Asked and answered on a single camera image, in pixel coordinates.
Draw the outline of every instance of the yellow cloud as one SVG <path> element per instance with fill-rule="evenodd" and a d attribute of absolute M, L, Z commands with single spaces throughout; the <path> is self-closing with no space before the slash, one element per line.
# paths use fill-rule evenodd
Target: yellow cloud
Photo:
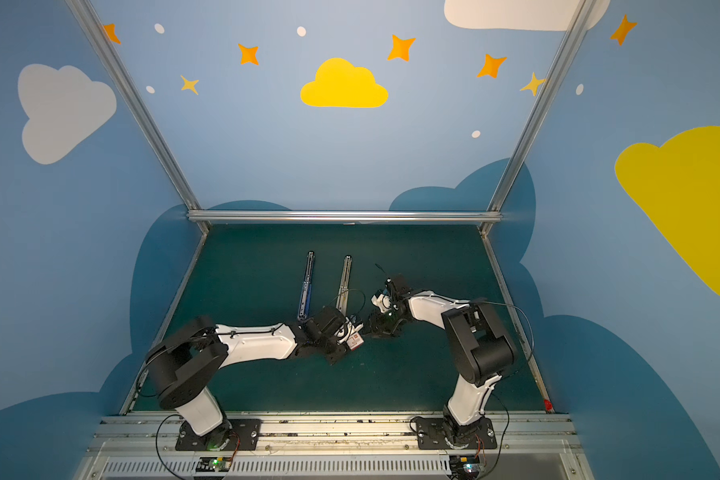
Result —
<path fill-rule="evenodd" d="M 720 295 L 720 127 L 684 131 L 661 147 L 634 144 L 616 161 L 632 200 Z"/>
<path fill-rule="evenodd" d="M 302 101 L 313 107 L 381 107 L 388 96 L 370 70 L 344 58 L 326 60 L 317 69 L 315 81 L 302 87 Z"/>

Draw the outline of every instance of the painted cloud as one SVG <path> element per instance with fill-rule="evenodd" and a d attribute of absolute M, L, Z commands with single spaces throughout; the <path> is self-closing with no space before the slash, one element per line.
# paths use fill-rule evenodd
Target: painted cloud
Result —
<path fill-rule="evenodd" d="M 595 0 L 587 28 L 605 14 L 610 0 Z M 445 0 L 445 18 L 462 28 L 565 31 L 579 0 Z"/>
<path fill-rule="evenodd" d="M 24 148 L 39 164 L 61 160 L 115 113 L 109 85 L 92 82 L 69 65 L 58 70 L 27 65 L 19 74 L 19 100 L 29 117 L 21 133 Z"/>

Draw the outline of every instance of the wire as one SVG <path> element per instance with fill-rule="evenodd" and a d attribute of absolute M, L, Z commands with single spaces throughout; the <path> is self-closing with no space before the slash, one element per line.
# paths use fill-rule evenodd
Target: wire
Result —
<path fill-rule="evenodd" d="M 501 401 L 501 398 L 499 398 L 498 395 L 494 393 L 491 396 L 499 400 L 499 403 L 504 408 L 504 411 L 507 413 L 507 425 L 504 426 L 504 431 L 501 433 L 501 440 L 499 440 L 499 452 L 496 455 L 496 461 L 494 462 L 494 466 L 490 467 L 490 470 L 488 470 L 484 475 L 478 476 L 475 480 L 480 480 L 481 478 L 489 476 L 493 472 L 493 470 L 496 469 L 496 466 L 499 464 L 499 457 L 501 456 L 501 447 L 504 446 L 504 434 L 507 433 L 507 428 L 509 427 L 509 409 L 507 409 L 507 406 L 504 404 L 504 402 Z"/>
<path fill-rule="evenodd" d="M 232 464 L 235 463 L 235 455 L 237 455 L 237 449 L 240 448 L 240 437 L 237 436 L 234 430 L 230 430 L 230 433 L 237 438 L 237 445 L 235 445 L 235 451 L 232 454 L 232 460 L 230 460 L 230 470 L 232 470 Z"/>
<path fill-rule="evenodd" d="M 160 456 L 160 449 L 157 447 L 157 439 L 160 436 L 160 428 L 163 426 L 163 423 L 165 423 L 166 420 L 171 417 L 181 417 L 181 415 L 179 415 L 178 413 L 173 413 L 172 415 L 168 415 L 167 417 L 163 418 L 163 421 L 160 422 L 160 426 L 157 427 L 157 432 L 155 433 L 155 453 L 157 454 L 157 458 L 160 460 L 160 463 L 163 464 L 163 467 L 165 468 L 165 470 L 168 471 L 168 473 L 170 473 L 174 477 L 178 478 L 179 480 L 186 480 L 186 478 L 180 477 L 179 475 L 175 474 L 173 472 L 173 470 L 168 468 L 166 463 L 163 461 L 163 457 Z"/>
<path fill-rule="evenodd" d="M 381 270 L 386 275 L 386 277 L 389 278 L 389 274 L 387 274 L 387 271 L 384 270 L 381 265 L 379 265 L 379 264 L 374 264 L 374 265 L 376 265 L 376 268 Z"/>
<path fill-rule="evenodd" d="M 437 298 L 442 299 L 442 300 L 452 301 L 452 299 L 448 299 L 448 298 L 445 298 L 444 296 L 440 296 L 440 295 L 428 295 L 428 296 L 434 296 L 434 297 L 437 297 Z M 528 352 L 528 357 L 525 359 L 525 361 L 523 362 L 523 364 L 520 365 L 520 366 L 519 366 L 516 370 L 514 370 L 512 373 L 510 373 L 509 375 L 506 375 L 506 376 L 502 376 L 502 377 L 501 377 L 501 378 L 503 378 L 503 379 L 508 379 L 509 377 L 511 377 L 512 375 L 514 375 L 515 373 L 517 373 L 517 372 L 519 372 L 520 370 L 522 370 L 523 367 L 525 367 L 525 366 L 528 364 L 528 362 L 530 362 L 530 359 L 532 359 L 532 358 L 534 357 L 534 351 L 536 350 L 536 339 L 534 338 L 534 328 L 533 328 L 532 325 L 530 324 L 530 320 L 528 320 L 528 315 L 526 315 L 525 312 L 523 312 L 523 309 L 519 308 L 519 307 L 516 306 L 516 305 L 512 305 L 511 303 L 489 302 L 488 300 L 480 300 L 479 302 L 480 302 L 480 303 L 490 303 L 491 305 L 511 306 L 512 308 L 516 309 L 518 312 L 522 313 L 523 317 L 525 317 L 525 322 L 526 322 L 526 324 L 528 324 L 528 331 L 530 332 L 530 351 Z"/>
<path fill-rule="evenodd" d="M 363 293 L 363 306 L 365 306 L 365 293 Z M 278 323 L 277 325 L 272 326 L 272 328 L 269 329 L 269 333 L 275 335 L 275 332 L 277 331 L 277 329 L 280 328 L 280 327 L 283 326 L 283 325 L 285 325 L 285 323 L 280 322 L 280 323 Z M 200 339 L 209 338 L 209 337 L 214 336 L 214 335 L 216 335 L 216 336 L 229 335 L 230 337 L 232 337 L 232 336 L 238 335 L 238 332 L 237 332 L 237 331 L 234 331 L 234 330 L 231 331 L 231 332 L 224 332 L 224 333 L 218 333 L 218 332 L 215 332 L 215 331 L 214 331 L 213 333 L 203 334 L 203 335 L 200 335 L 200 336 L 193 336 L 193 337 L 191 337 L 191 338 L 188 339 L 188 342 L 191 342 L 191 341 L 193 341 L 193 340 L 200 340 Z M 154 361 L 157 357 L 163 355 L 163 353 L 173 351 L 174 348 L 161 350 L 161 351 L 159 351 L 159 352 L 157 353 L 157 355 L 154 355 L 152 358 L 150 358 L 150 359 L 144 364 L 144 366 L 141 367 L 141 370 L 139 370 L 139 373 L 136 374 L 136 378 L 139 378 L 139 377 L 141 376 L 141 374 L 144 373 L 144 370 L 146 370 L 146 368 L 150 365 L 150 363 L 152 363 L 152 361 Z M 137 395 L 137 396 L 140 396 L 140 397 L 143 397 L 143 398 L 153 398 L 153 397 L 156 397 L 156 396 L 158 396 L 159 394 L 162 393 L 162 392 L 155 392 L 155 393 L 153 393 L 153 394 L 151 394 L 151 395 L 143 395 L 143 394 L 141 393 L 141 390 L 142 390 L 143 388 L 144 388 L 144 384 L 142 383 L 141 386 L 136 390 L 136 395 Z"/>
<path fill-rule="evenodd" d="M 355 312 L 355 313 L 353 313 L 353 314 L 350 315 L 350 316 L 357 316 L 357 314 L 360 313 L 360 312 L 362 312 L 362 310 L 365 308 L 365 292 L 363 292 L 363 291 L 360 290 L 359 288 L 347 288 L 347 289 L 344 290 L 343 292 L 341 292 L 341 293 L 339 293 L 338 295 L 334 296 L 334 297 L 333 297 L 333 300 L 331 300 L 331 301 L 328 302 L 328 303 L 329 303 L 329 304 L 330 304 L 330 303 L 334 303 L 337 298 L 339 298 L 339 297 L 340 297 L 341 295 L 343 295 L 344 293 L 348 293 L 348 292 L 360 292 L 360 293 L 362 293 L 362 306 L 360 307 L 360 309 L 359 309 L 357 312 Z"/>
<path fill-rule="evenodd" d="M 415 420 L 415 418 L 411 418 L 410 420 L 408 420 L 408 428 L 410 428 L 411 431 L 412 431 L 413 433 L 415 433 L 416 436 L 418 437 L 418 434 L 419 434 L 419 433 L 424 433 L 424 432 L 416 432 L 416 431 L 413 429 L 413 427 L 411 427 L 411 422 L 412 422 L 413 420 Z"/>

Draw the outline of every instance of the aluminum frame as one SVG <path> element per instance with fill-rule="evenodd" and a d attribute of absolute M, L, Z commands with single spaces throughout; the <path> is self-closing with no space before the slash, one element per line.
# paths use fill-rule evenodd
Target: aluminum frame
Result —
<path fill-rule="evenodd" d="M 482 222 L 501 220 L 499 212 L 395 212 L 395 211 L 339 211 L 339 210 L 190 210 L 187 218 L 208 222 Z"/>
<path fill-rule="evenodd" d="M 563 83 L 568 69 L 571 63 L 573 63 L 576 53 L 579 51 L 579 46 L 581 46 L 581 42 L 586 34 L 586 24 L 589 21 L 595 1 L 596 0 L 580 0 L 579 5 L 576 7 L 576 12 L 571 19 L 563 41 L 557 49 L 550 70 L 547 73 L 547 81 L 544 82 L 541 93 L 534 102 L 534 106 L 530 111 L 528 121 L 523 127 L 523 132 L 520 135 L 518 144 L 515 146 L 512 157 L 510 157 L 509 163 L 507 163 L 507 167 L 504 169 L 499 183 L 496 186 L 494 195 L 490 199 L 488 205 L 489 211 L 498 212 L 504 205 L 504 201 L 509 195 L 509 190 L 518 177 L 520 168 L 523 166 L 523 162 L 525 162 L 528 156 L 528 152 L 536 139 L 536 135 L 539 133 L 539 129 L 541 129 L 541 125 L 547 117 L 547 112 L 552 106 L 555 95 L 557 95 L 557 91 L 560 90 L 560 85 Z M 480 231 L 485 233 L 487 233 L 489 229 L 490 224 L 482 224 L 480 226 Z"/>
<path fill-rule="evenodd" d="M 429 459 L 428 471 L 419 468 L 411 472 L 361 472 L 361 475 L 436 474 L 442 473 L 431 462 L 442 462 L 447 455 L 474 454 L 474 450 L 419 450 L 415 434 L 409 427 L 414 416 L 436 417 L 440 412 L 244 412 L 228 413 L 230 418 L 260 418 L 259 443 L 252 452 L 238 452 L 236 462 L 259 464 L 258 470 L 237 472 L 227 477 L 261 476 L 271 478 L 290 476 L 282 468 L 282 460 L 311 461 L 327 459 L 310 475 L 337 475 L 332 470 L 336 461 L 388 460 L 424 461 Z M 489 412 L 497 432 L 507 426 L 502 456 L 534 454 L 559 455 L 569 480 L 593 480 L 574 424 L 568 415 L 548 415 L 541 412 L 510 412 L 509 423 L 504 412 Z M 155 440 L 160 454 L 180 475 L 192 475 L 200 457 L 217 456 L 217 452 L 176 452 L 174 445 L 182 420 L 178 417 L 165 422 L 156 439 L 156 430 L 166 417 L 165 412 L 138 412 L 127 416 L 103 417 L 90 447 L 77 469 L 76 480 L 96 478 L 172 478 L 162 469 L 155 455 Z M 494 451 L 486 452 L 489 456 Z"/>
<path fill-rule="evenodd" d="M 163 165 L 168 178 L 173 183 L 173 187 L 179 192 L 184 205 L 191 210 L 202 208 L 197 197 L 192 192 L 189 182 L 184 177 L 179 164 L 173 157 L 168 143 L 157 128 L 157 124 L 147 109 L 144 100 L 139 95 L 134 80 L 128 74 L 123 61 L 120 60 L 120 56 L 117 54 L 117 50 L 102 29 L 101 20 L 99 20 L 94 6 L 90 4 L 89 0 L 66 0 L 66 2 L 77 19 L 77 23 L 83 29 L 83 33 L 88 38 L 88 42 L 99 56 L 101 63 L 104 64 L 107 73 L 112 77 L 117 90 L 123 95 L 123 100 L 134 115 L 136 123 L 144 132 L 147 141 L 150 142 L 157 159 Z M 207 224 L 198 223 L 198 226 L 204 234 L 208 233 Z"/>
<path fill-rule="evenodd" d="M 182 277 L 181 279 L 179 289 L 173 296 L 173 301 L 168 307 L 168 312 L 166 312 L 165 318 L 163 318 L 163 323 L 160 324 L 160 328 L 158 329 L 157 335 L 155 335 L 155 339 L 152 341 L 152 346 L 150 348 L 153 348 L 155 345 L 163 341 L 163 337 L 168 330 L 168 325 L 173 319 L 173 314 L 176 312 L 176 308 L 179 306 L 179 302 L 181 301 L 181 297 L 184 294 L 186 284 L 190 281 L 190 276 L 192 276 L 192 271 L 195 269 L 197 259 L 200 258 L 202 248 L 205 246 L 207 238 L 208 233 L 203 233 L 202 237 L 200 238 L 200 242 L 198 242 L 197 247 L 195 248 L 195 253 L 192 255 L 192 260 L 190 260 L 190 264 L 186 268 L 186 272 L 184 272 L 184 277 Z M 128 395 L 123 402 L 123 406 L 120 408 L 120 411 L 118 413 L 119 415 L 125 415 L 134 408 L 134 404 L 136 403 L 136 390 L 142 387 L 148 374 L 148 371 L 145 369 L 145 367 L 146 363 L 142 362 L 141 369 L 139 370 L 139 373 L 136 374 L 134 382 L 131 384 L 130 390 L 128 391 Z"/>
<path fill-rule="evenodd" d="M 496 276 L 496 281 L 499 284 L 499 290 L 501 291 L 501 297 L 504 299 L 504 303 L 514 305 L 514 302 L 512 301 L 512 296 L 509 294 L 507 281 L 504 279 L 504 274 L 501 273 L 499 261 L 496 258 L 496 253 L 494 253 L 494 248 L 490 244 L 488 236 L 486 234 L 480 233 L 480 238 L 482 238 L 483 240 L 483 246 L 485 246 L 485 253 L 488 255 L 490 267 L 493 269 L 494 275 Z M 514 329 L 520 337 L 520 346 L 523 348 L 525 358 L 528 358 L 528 355 L 531 354 L 531 350 L 530 344 L 528 343 L 528 337 L 525 335 L 525 328 L 523 328 L 523 323 L 520 321 L 520 317 L 518 316 L 518 312 L 516 311 L 516 309 L 507 307 L 507 311 L 509 312 L 509 316 L 512 319 Z M 528 360 L 528 368 L 530 369 L 531 375 L 534 376 L 534 380 L 536 380 L 536 386 L 539 388 L 539 392 L 541 393 L 542 398 L 550 402 L 550 396 L 547 392 L 547 386 L 544 384 L 544 379 L 541 378 L 541 371 L 539 370 L 539 366 L 536 363 L 535 356 L 531 356 Z"/>

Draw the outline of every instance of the dark green floor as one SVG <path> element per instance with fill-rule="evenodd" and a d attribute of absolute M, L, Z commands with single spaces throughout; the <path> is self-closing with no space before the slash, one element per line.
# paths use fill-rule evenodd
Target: dark green floor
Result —
<path fill-rule="evenodd" d="M 368 296 L 362 319 L 384 284 L 376 263 L 390 274 L 404 274 L 412 288 L 502 301 L 474 226 L 219 225 L 208 236 L 166 335 L 203 314 L 231 326 L 295 322 L 310 250 L 316 255 L 311 313 L 336 296 L 345 255 L 352 255 L 349 286 Z M 362 295 L 351 293 L 348 312 L 361 304 Z M 514 332 L 506 309 L 499 309 Z M 412 322 L 399 338 L 367 338 L 334 366 L 317 355 L 239 363 L 219 371 L 210 389 L 230 411 L 441 410 L 457 378 L 444 331 Z M 144 393 L 153 392 L 148 379 Z M 544 409 L 527 367 L 501 381 L 496 392 L 509 409 Z M 494 401 L 488 408 L 501 410 Z M 140 397 L 135 409 L 159 407 L 156 398 Z"/>

